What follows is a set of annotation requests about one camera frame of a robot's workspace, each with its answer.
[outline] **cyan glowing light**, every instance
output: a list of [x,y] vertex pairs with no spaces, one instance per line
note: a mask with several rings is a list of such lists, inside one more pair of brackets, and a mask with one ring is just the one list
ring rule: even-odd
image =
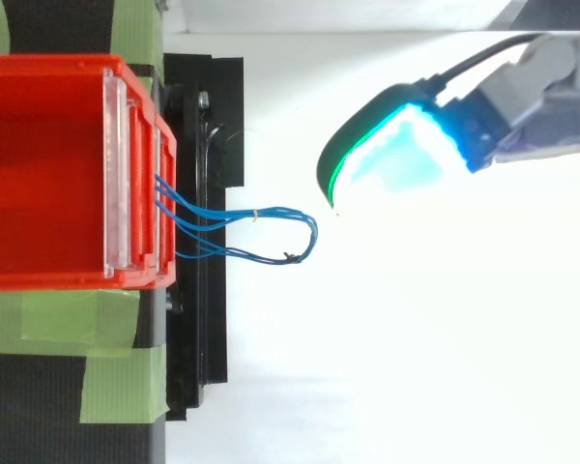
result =
[[406,104],[368,133],[343,159],[329,195],[337,207],[377,191],[403,194],[468,174],[455,141],[420,107]]

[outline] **black metal bracket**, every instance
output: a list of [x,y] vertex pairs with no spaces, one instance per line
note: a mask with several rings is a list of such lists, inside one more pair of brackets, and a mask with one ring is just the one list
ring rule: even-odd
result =
[[[164,118],[178,141],[177,190],[191,203],[225,210],[225,189],[244,182],[243,59],[165,55]],[[205,219],[185,208],[180,217]],[[225,230],[202,233],[225,246]],[[177,249],[194,255],[194,239],[177,234]],[[169,421],[202,403],[203,388],[227,382],[225,258],[178,258],[167,313]]]

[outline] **blue cable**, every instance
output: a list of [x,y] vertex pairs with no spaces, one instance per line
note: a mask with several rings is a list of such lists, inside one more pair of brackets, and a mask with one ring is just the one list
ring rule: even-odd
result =
[[[243,258],[249,261],[253,261],[260,264],[268,264],[272,266],[283,266],[293,263],[302,263],[313,251],[318,241],[318,224],[316,220],[306,215],[299,210],[293,210],[291,208],[285,207],[272,207],[265,208],[262,210],[235,210],[235,211],[216,211],[207,210],[204,208],[199,208],[195,205],[189,203],[185,198],[183,198],[174,188],[172,188],[163,178],[156,176],[159,186],[157,186],[157,191],[163,196],[169,198],[178,205],[187,208],[197,216],[200,216],[207,220],[216,221],[216,223],[211,225],[196,225],[192,224],[175,214],[173,214],[165,205],[160,201],[157,201],[157,206],[166,215],[168,215],[175,223],[176,226],[186,235],[192,237],[197,242],[197,249],[203,251],[203,254],[198,255],[188,255],[177,252],[176,255],[185,259],[201,259],[208,258],[211,256],[229,256],[236,258]],[[213,244],[202,237],[199,237],[194,232],[210,232],[213,230],[218,230],[222,227],[237,222],[241,219],[246,218],[275,218],[275,219],[287,219],[303,222],[308,225],[311,230],[311,237],[309,239],[309,245],[303,254],[296,256],[293,254],[284,253],[286,259],[273,259],[264,256],[259,256],[254,253],[250,253],[243,249],[219,246]]]

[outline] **white background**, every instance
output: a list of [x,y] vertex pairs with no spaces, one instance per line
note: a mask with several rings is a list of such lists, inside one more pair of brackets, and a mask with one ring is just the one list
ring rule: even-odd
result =
[[[228,262],[230,381],[168,424],[168,463],[580,463],[580,155],[358,218],[335,216],[315,179],[371,97],[502,37],[166,37],[169,52],[245,57],[246,186],[228,208],[320,225],[300,266]],[[273,256],[307,238],[264,220],[228,230]]]
[[484,29],[509,0],[173,0],[192,33]]

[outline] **red storage box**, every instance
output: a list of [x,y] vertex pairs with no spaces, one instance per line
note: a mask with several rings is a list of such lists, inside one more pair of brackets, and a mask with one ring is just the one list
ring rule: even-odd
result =
[[120,57],[0,56],[0,291],[171,284],[156,174],[176,140]]

